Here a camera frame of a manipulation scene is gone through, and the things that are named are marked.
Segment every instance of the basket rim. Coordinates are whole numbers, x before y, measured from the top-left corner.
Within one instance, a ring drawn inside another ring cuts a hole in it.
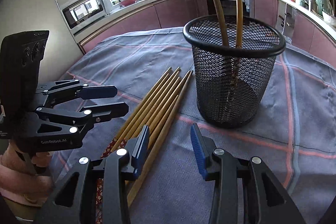
[[[267,28],[269,28],[270,30],[272,30],[273,32],[275,32],[276,35],[278,35],[279,39],[280,39],[280,43],[279,45],[275,46],[274,48],[271,49],[265,49],[265,50],[249,50],[249,49],[245,49],[245,48],[233,48],[233,47],[227,47],[227,46],[220,46],[220,45],[216,45],[216,44],[210,44],[208,42],[204,42],[198,38],[193,37],[189,30],[191,28],[191,26],[193,24],[195,24],[196,22],[199,22],[201,20],[204,19],[208,19],[208,18],[215,18],[217,19],[217,15],[207,15],[207,16],[203,16],[203,17],[198,17],[195,18],[191,21],[189,21],[184,27],[183,27],[183,36],[185,38],[185,40],[187,40],[188,43],[190,43],[192,46],[198,47],[202,50],[208,51],[208,52],[212,52],[215,54],[220,54],[223,56],[232,56],[232,57],[241,57],[241,58],[268,58],[268,57],[273,57],[273,56],[277,56],[279,54],[281,54],[285,48],[286,48],[286,40],[283,37],[283,35],[276,29],[274,29],[273,27],[271,27],[270,25],[258,20],[258,19],[254,19],[254,18],[250,18],[247,16],[243,16],[243,18],[254,21],[262,26],[265,26]]]

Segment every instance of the countertop edge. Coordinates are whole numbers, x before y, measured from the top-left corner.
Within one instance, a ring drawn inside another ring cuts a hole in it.
[[[120,10],[117,10],[114,13],[111,13],[111,14],[97,20],[96,22],[93,22],[88,27],[86,27],[84,30],[79,31],[78,33],[76,33],[74,35],[76,43],[77,44],[81,43],[85,38],[90,36],[95,31],[99,30],[101,27],[103,27],[103,26],[109,24],[110,22],[126,15],[127,13],[130,13],[134,10],[140,9],[140,8],[146,6],[146,5],[150,5],[150,4],[152,4],[153,2],[156,2],[156,1],[158,1],[158,0],[141,0],[137,3],[134,3],[132,5],[124,7]]]
[[[299,10],[301,13],[309,17],[313,22],[315,22],[319,27],[321,27],[328,35],[330,35],[334,39],[334,43],[336,43],[336,29],[324,22],[323,19],[314,15],[312,12],[307,10],[306,8],[290,1],[290,0],[281,0],[282,2],[287,3],[288,5],[292,6],[293,8]]]

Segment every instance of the bamboo chopstick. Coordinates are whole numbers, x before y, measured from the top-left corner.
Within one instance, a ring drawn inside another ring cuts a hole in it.
[[[119,139],[122,133],[124,133],[127,126],[130,124],[132,119],[136,116],[139,110],[142,108],[143,105],[146,104],[147,100],[151,97],[155,89],[163,82],[169,72],[172,70],[172,67],[169,67],[164,74],[160,77],[160,79],[155,83],[155,85],[150,89],[150,91],[145,95],[145,97],[141,100],[141,102],[137,105],[137,107],[133,110],[132,114],[127,118],[124,122],[123,126],[119,129],[118,133],[115,135],[116,139]]]
[[[167,93],[165,93],[165,92],[162,93],[162,95],[157,100],[157,102],[154,104],[152,109],[147,113],[146,117],[143,119],[143,121],[140,123],[138,128],[135,130],[134,134],[132,135],[133,138],[137,137],[140,134],[144,124],[150,126],[150,124],[152,122],[152,117],[153,118],[156,117],[157,113],[160,111],[159,108],[163,107],[165,102],[171,97],[172,94],[175,94],[175,96],[176,96],[179,93],[180,82],[181,82],[181,77],[178,77],[176,79],[175,83],[172,85],[172,87],[168,90],[168,92]]]
[[[241,48],[243,43],[243,0],[237,1],[237,33],[236,48]]]
[[[191,73],[188,75],[188,78],[186,80],[186,82],[184,83],[184,86],[180,92],[180,94],[178,95],[178,98],[176,100],[176,103],[172,109],[172,111],[170,112],[162,130],[161,130],[161,133],[159,134],[159,136],[157,137],[157,140],[152,148],[152,150],[150,151],[146,161],[145,161],[145,164],[143,165],[142,167],[142,173],[141,175],[139,176],[139,178],[133,183],[131,189],[130,189],[130,192],[128,193],[127,195],[127,203],[128,203],[128,206],[130,206],[135,198],[135,196],[137,195],[138,191],[140,190],[140,187],[142,185],[142,183],[144,182],[154,160],[156,159],[158,153],[159,153],[159,150],[169,132],[169,129],[174,121],[174,118],[177,114],[177,111],[179,110],[179,106],[180,106],[180,103],[184,97],[184,94],[188,88],[188,84],[190,82],[190,79],[192,77],[192,74],[193,74],[193,71],[191,71]]]
[[[162,102],[158,106],[157,110],[153,113],[153,115],[148,120],[147,125],[149,126],[150,132],[154,131],[155,127],[157,126],[157,124],[159,123],[159,121],[161,120],[161,118],[163,117],[163,115],[165,114],[167,109],[169,108],[171,102],[179,94],[180,90],[182,89],[182,87],[184,86],[184,83],[186,82],[186,80],[188,78],[189,73],[190,73],[190,71],[187,72],[187,74],[183,77],[182,81],[179,83],[178,87],[170,95],[170,97],[167,98],[167,99],[165,98],[166,100],[165,99],[162,100]]]
[[[132,126],[132,128],[127,132],[127,135],[125,136],[125,140],[128,141],[134,134],[134,132],[138,129],[138,127],[142,124],[142,121],[145,119],[145,117],[147,116],[147,114],[153,109],[156,108],[158,106],[158,104],[162,101],[162,99],[164,98],[164,96],[167,94],[167,92],[170,90],[170,88],[174,85],[174,83],[178,80],[179,75],[178,75],[179,71],[175,71],[175,74],[172,74],[173,78],[171,79],[171,77],[169,77],[168,82],[166,83],[166,85],[164,85],[159,92],[155,95],[155,97],[151,100],[151,102],[149,103],[149,105],[146,107],[146,109],[140,114],[138,120],[134,123],[134,125]]]
[[[115,142],[115,144],[113,145],[111,152],[117,150],[118,146],[120,145],[120,143],[124,140],[125,136],[127,135],[128,131],[130,130],[130,128],[132,128],[132,126],[136,123],[136,121],[138,120],[138,118],[140,117],[141,113],[147,108],[148,104],[151,102],[151,100],[156,96],[156,94],[161,90],[161,88],[164,85],[167,85],[167,82],[169,80],[171,76],[166,75],[162,82],[158,85],[158,87],[154,90],[154,92],[151,94],[151,96],[146,100],[146,102],[142,105],[142,107],[140,108],[140,110],[138,110],[138,112],[135,114],[135,116],[133,117],[133,119],[131,120],[131,122],[127,125],[127,127],[125,128],[125,130],[122,132],[122,134],[116,138],[117,141]]]
[[[226,32],[225,18],[224,18],[221,1],[213,0],[213,2],[215,5],[216,14],[217,14],[218,22],[219,22],[220,33],[222,35],[222,43],[224,46],[229,46],[227,32]]]
[[[167,121],[177,99],[178,99],[179,95],[177,95],[174,99],[174,101],[170,104],[167,112],[163,115],[162,119],[160,120],[160,122],[158,123],[158,125],[156,126],[156,128],[154,129],[154,131],[151,133],[151,136],[149,137],[149,144],[148,144],[148,148],[147,150],[150,151],[158,137],[158,135],[160,134],[165,122]]]

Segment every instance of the bowl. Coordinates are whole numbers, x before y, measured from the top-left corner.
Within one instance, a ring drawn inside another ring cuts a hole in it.
[[[336,28],[336,17],[334,16],[330,16],[327,13],[322,11],[322,15],[323,15],[323,20],[324,22],[326,22],[327,24],[333,26]]]
[[[122,1],[122,2],[120,2],[119,4],[121,5],[121,6],[128,6],[128,5],[131,5],[131,4],[134,4],[135,2],[136,2],[137,0],[124,0],[124,1]]]

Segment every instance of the mesh pen holder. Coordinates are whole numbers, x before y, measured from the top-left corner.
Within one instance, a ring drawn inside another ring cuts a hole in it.
[[[242,48],[237,49],[236,16],[225,15],[225,21],[230,47],[222,46],[216,15],[188,22],[183,35],[193,48],[200,114],[211,124],[235,128],[255,116],[286,43],[274,28],[244,17]]]

